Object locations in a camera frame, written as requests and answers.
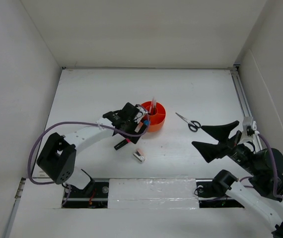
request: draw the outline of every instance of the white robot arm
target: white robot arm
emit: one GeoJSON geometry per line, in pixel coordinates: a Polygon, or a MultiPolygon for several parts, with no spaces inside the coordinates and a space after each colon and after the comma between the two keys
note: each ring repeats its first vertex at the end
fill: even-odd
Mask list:
{"type": "Polygon", "coordinates": [[[202,126],[202,130],[218,140],[217,145],[193,141],[203,158],[210,163],[214,159],[228,156],[252,176],[249,178],[253,188],[261,195],[256,197],[247,190],[229,171],[222,170],[206,187],[201,187],[200,197],[222,197],[228,195],[244,207],[261,217],[271,230],[273,237],[283,238],[283,155],[272,149],[265,138],[256,131],[253,118],[245,118],[244,131],[229,137],[238,126],[235,121],[227,125],[202,126]],[[267,149],[253,153],[243,143],[252,141],[258,135],[267,144],[267,149]]]}
{"type": "Polygon", "coordinates": [[[93,126],[86,126],[67,135],[53,133],[47,139],[37,164],[54,183],[67,183],[75,192],[91,194],[95,182],[84,170],[74,166],[76,155],[117,133],[125,139],[115,146],[116,150],[128,142],[136,144],[146,133],[148,122],[143,120],[146,114],[147,111],[140,105],[127,103],[121,110],[104,114],[96,123],[91,123],[93,126]]]}

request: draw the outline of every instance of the wire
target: wire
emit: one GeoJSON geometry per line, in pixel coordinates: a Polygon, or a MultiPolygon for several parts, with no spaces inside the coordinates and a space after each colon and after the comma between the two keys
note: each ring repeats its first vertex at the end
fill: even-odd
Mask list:
{"type": "Polygon", "coordinates": [[[276,167],[274,154],[272,152],[272,148],[271,148],[269,142],[266,140],[266,138],[263,135],[258,134],[258,136],[263,140],[263,142],[265,143],[267,150],[270,154],[270,159],[271,159],[273,174],[274,174],[273,196],[276,197],[276,198],[283,199],[282,195],[277,194],[277,186],[278,186],[279,177],[278,177],[278,174],[277,174],[277,167],[276,167]]]}
{"type": "Polygon", "coordinates": [[[66,189],[69,188],[68,186],[64,185],[63,183],[61,183],[61,185],[62,185],[62,187],[66,188],[66,189]]]}
{"type": "Polygon", "coordinates": [[[240,179],[240,182],[242,182],[243,180],[249,179],[249,178],[252,178],[252,176],[243,177],[243,178],[240,179]]]}
{"type": "Polygon", "coordinates": [[[71,194],[71,185],[70,184],[68,184],[68,186],[69,186],[69,188],[68,188],[68,193],[67,193],[67,197],[66,197],[66,199],[63,201],[63,203],[62,203],[62,206],[64,206],[66,203],[67,203],[67,201],[68,201],[68,199],[69,199],[69,197],[70,197],[70,194],[71,194]]]}
{"type": "MultiPolygon", "coordinates": [[[[253,188],[253,186],[247,186],[245,185],[244,187],[246,188],[253,188]]],[[[210,200],[206,200],[206,202],[215,202],[215,201],[219,201],[219,200],[222,200],[224,198],[228,199],[229,196],[225,195],[225,196],[222,196],[222,197],[216,197],[214,199],[210,199],[210,200]]]]}
{"type": "Polygon", "coordinates": [[[135,120],[138,120],[139,118],[141,118],[141,117],[142,117],[142,112],[141,112],[141,111],[139,111],[139,112],[137,113],[137,115],[138,115],[139,113],[141,113],[141,116],[140,116],[140,117],[138,117],[138,118],[136,118],[135,120]]]}
{"type": "Polygon", "coordinates": [[[251,141],[247,141],[247,144],[251,145],[253,147],[253,153],[255,152],[256,148],[255,145],[251,141]]]}
{"type": "MultiPolygon", "coordinates": [[[[145,112],[147,112],[147,110],[142,106],[142,105],[137,105],[141,108],[143,108],[145,110],[145,112]]],[[[46,129],[39,137],[38,139],[36,140],[36,142],[34,143],[34,145],[32,146],[31,148],[31,151],[30,151],[30,154],[29,154],[29,158],[28,158],[28,167],[27,167],[27,171],[28,171],[28,178],[30,179],[30,181],[33,183],[33,184],[36,184],[36,185],[46,185],[46,184],[53,184],[54,182],[51,181],[51,182],[37,182],[33,179],[32,177],[32,172],[31,172],[31,162],[32,162],[32,157],[33,157],[33,154],[34,154],[34,151],[36,150],[37,148],[37,145],[40,143],[40,141],[42,140],[42,138],[50,131],[52,130],[53,128],[59,126],[59,125],[68,125],[68,124],[77,124],[77,125],[90,125],[90,126],[96,126],[96,127],[102,127],[102,128],[106,128],[106,129],[110,129],[110,130],[113,130],[119,134],[122,134],[122,135],[126,135],[126,136],[130,136],[130,137],[141,137],[142,135],[145,135],[146,132],[147,132],[147,129],[150,125],[150,120],[149,120],[149,114],[147,113],[147,120],[148,120],[148,124],[147,124],[147,128],[146,130],[141,133],[141,134],[129,134],[129,133],[126,133],[122,130],[119,130],[119,129],[116,129],[116,128],[113,128],[111,126],[107,126],[107,125],[102,125],[102,124],[97,124],[97,123],[90,123],[90,122],[82,122],[82,121],[63,121],[63,122],[59,122],[57,124],[54,124],[52,125],[51,127],[49,127],[48,129],[46,129]]]]}
{"type": "Polygon", "coordinates": [[[93,194],[92,194],[92,196],[90,197],[90,200],[89,200],[89,202],[88,202],[88,204],[89,205],[92,205],[92,199],[93,199],[93,197],[96,195],[96,189],[93,191],[93,194]]]}

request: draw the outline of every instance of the black scissors handle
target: black scissors handle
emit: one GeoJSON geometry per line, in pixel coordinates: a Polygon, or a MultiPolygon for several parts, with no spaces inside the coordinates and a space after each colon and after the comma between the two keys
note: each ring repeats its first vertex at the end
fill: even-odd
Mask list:
{"type": "Polygon", "coordinates": [[[193,125],[192,124],[188,124],[188,128],[189,128],[190,131],[197,132],[198,129],[201,128],[201,124],[198,121],[192,120],[191,123],[193,125]]]}

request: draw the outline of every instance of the scissors blade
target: scissors blade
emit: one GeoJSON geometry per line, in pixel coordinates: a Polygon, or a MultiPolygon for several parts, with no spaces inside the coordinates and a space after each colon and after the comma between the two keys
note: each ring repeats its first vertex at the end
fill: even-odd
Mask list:
{"type": "Polygon", "coordinates": [[[180,117],[182,120],[184,120],[186,123],[188,123],[188,119],[184,118],[183,116],[181,116],[180,114],[176,113],[178,117],[180,117]]]}

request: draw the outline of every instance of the orange container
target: orange container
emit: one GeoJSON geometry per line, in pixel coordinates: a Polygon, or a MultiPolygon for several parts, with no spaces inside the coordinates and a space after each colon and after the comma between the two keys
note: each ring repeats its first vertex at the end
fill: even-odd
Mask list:
{"type": "MultiPolygon", "coordinates": [[[[148,111],[150,108],[150,104],[151,101],[143,103],[142,106],[148,111]]],[[[165,118],[166,118],[165,108],[163,107],[162,104],[157,103],[154,114],[149,115],[150,126],[148,128],[148,132],[159,131],[165,122],[165,118]]]]}

